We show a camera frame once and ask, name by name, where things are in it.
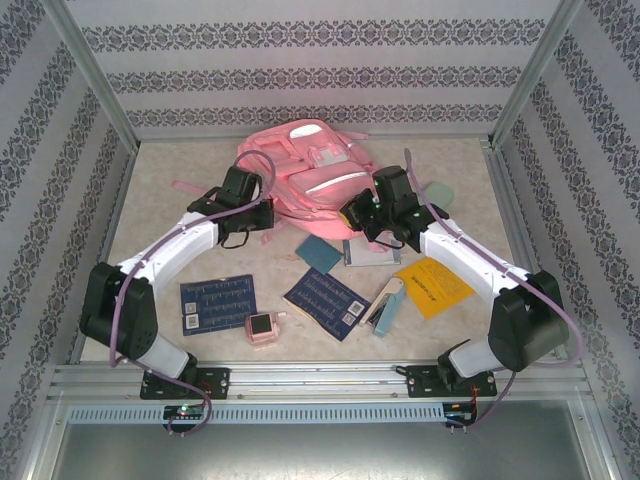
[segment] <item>white label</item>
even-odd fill
[[[347,312],[357,317],[362,313],[362,310],[364,310],[364,305],[362,305],[360,302],[353,302],[347,309]]]
[[[356,321],[356,317],[354,317],[350,313],[345,313],[344,317],[342,317],[342,321],[347,325],[351,326],[353,325],[353,322]]]
[[[198,328],[200,326],[200,320],[198,320],[198,314],[187,315],[187,329]]]

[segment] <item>stapler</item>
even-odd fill
[[[406,292],[407,289],[404,286],[404,282],[399,278],[393,277],[364,314],[360,325],[371,325],[375,336],[384,337],[391,327],[393,318]]]

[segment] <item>yellow booklet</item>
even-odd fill
[[[425,258],[395,275],[402,279],[407,293],[424,318],[464,300],[473,289],[451,270],[432,258]]]

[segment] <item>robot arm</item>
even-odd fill
[[[463,232],[446,212],[433,206],[455,235],[443,228],[426,206],[419,204],[402,168],[383,168],[373,177],[377,198],[365,190],[341,209],[349,226],[364,232],[369,241],[375,241],[383,231],[391,231],[400,242],[448,267],[478,293],[491,312],[486,337],[456,345],[438,358],[438,373],[447,387],[451,389],[495,368],[519,372],[567,341],[567,325],[556,312],[461,242]],[[552,275],[545,271],[532,275],[468,236],[465,238],[504,270],[562,307],[558,284]]]
[[[188,263],[219,243],[224,245],[231,233],[244,232],[248,235],[251,231],[273,227],[273,206],[269,200],[215,222],[204,221],[210,215],[248,204],[260,186],[259,175],[231,167],[222,187],[214,188],[194,201],[187,208],[187,213],[160,240],[116,266],[107,263],[96,265],[89,276],[82,309],[82,333],[109,346],[116,298],[125,278],[154,249],[151,257],[135,273],[125,293],[116,350],[153,371],[192,384],[197,360],[158,332],[155,298]],[[198,220],[201,223],[186,228]],[[182,232],[170,240],[163,240],[179,230]]]

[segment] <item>blue booklet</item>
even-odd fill
[[[183,283],[180,297],[184,336],[244,327],[258,313],[252,275]]]
[[[343,341],[364,316],[369,302],[331,275],[309,269],[284,299]]]

